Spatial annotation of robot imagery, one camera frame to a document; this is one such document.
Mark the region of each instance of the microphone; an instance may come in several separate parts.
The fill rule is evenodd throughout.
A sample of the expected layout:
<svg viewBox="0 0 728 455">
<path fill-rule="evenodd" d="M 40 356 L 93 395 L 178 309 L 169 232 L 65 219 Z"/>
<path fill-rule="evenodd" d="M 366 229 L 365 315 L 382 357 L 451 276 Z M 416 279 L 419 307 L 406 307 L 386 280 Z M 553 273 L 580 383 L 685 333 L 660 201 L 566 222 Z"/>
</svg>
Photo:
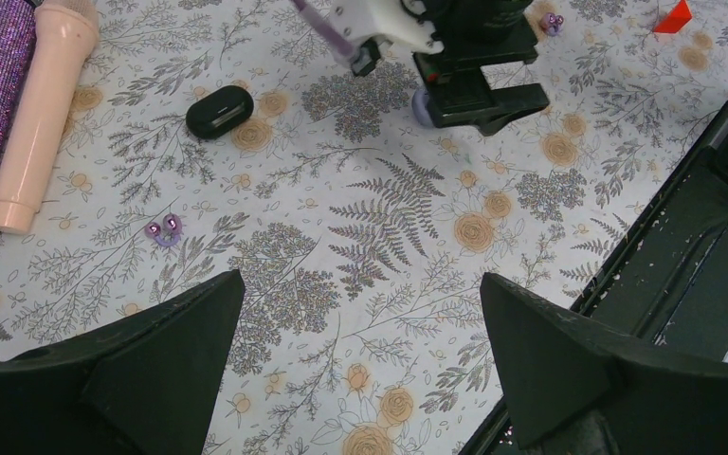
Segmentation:
<svg viewBox="0 0 728 455">
<path fill-rule="evenodd" d="M 45 0 L 37 44 L 0 168 L 0 231 L 27 234 L 40 211 L 85 59 L 99 41 L 89 0 Z"/>
</svg>

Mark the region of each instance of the table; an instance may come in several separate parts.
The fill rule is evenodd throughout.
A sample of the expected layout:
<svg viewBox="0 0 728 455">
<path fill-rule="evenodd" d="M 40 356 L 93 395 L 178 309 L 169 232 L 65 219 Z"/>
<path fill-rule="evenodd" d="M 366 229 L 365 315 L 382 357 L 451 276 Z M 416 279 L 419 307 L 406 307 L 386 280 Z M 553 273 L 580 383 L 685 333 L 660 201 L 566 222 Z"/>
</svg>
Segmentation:
<svg viewBox="0 0 728 455">
<path fill-rule="evenodd" d="M 653 2 L 534 3 L 564 32 L 485 73 L 552 106 L 484 138 L 420 127 L 408 53 L 353 80 L 284 0 L 99 0 L 33 232 L 0 234 L 0 359 L 239 268 L 205 453 L 457 453 L 501 397 L 481 274 L 570 305 L 727 100 L 728 0 L 689 3 L 674 36 Z M 254 117 L 196 142 L 228 84 Z M 142 230 L 168 212 L 166 249 Z"/>
</svg>

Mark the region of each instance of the red triangle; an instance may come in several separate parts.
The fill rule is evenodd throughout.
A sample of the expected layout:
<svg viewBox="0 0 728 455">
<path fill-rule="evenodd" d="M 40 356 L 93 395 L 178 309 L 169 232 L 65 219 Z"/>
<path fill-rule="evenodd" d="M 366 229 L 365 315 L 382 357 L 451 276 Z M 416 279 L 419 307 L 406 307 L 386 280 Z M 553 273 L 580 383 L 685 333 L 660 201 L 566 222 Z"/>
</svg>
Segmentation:
<svg viewBox="0 0 728 455">
<path fill-rule="evenodd" d="M 658 26 L 654 28 L 655 33 L 677 33 L 685 27 L 685 24 L 693 19 L 693 14 L 688 7 L 688 2 L 682 0 Z"/>
</svg>

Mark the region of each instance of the earbud case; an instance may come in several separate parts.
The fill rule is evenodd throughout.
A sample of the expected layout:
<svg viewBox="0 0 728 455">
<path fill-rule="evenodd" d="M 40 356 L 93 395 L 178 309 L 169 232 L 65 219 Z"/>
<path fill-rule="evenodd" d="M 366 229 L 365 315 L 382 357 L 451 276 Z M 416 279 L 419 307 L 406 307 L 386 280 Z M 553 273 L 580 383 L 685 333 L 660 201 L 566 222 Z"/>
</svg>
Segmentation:
<svg viewBox="0 0 728 455">
<path fill-rule="evenodd" d="M 186 126 L 200 139 L 216 139 L 247 121 L 254 109 L 245 89 L 229 85 L 194 103 L 186 113 Z"/>
</svg>

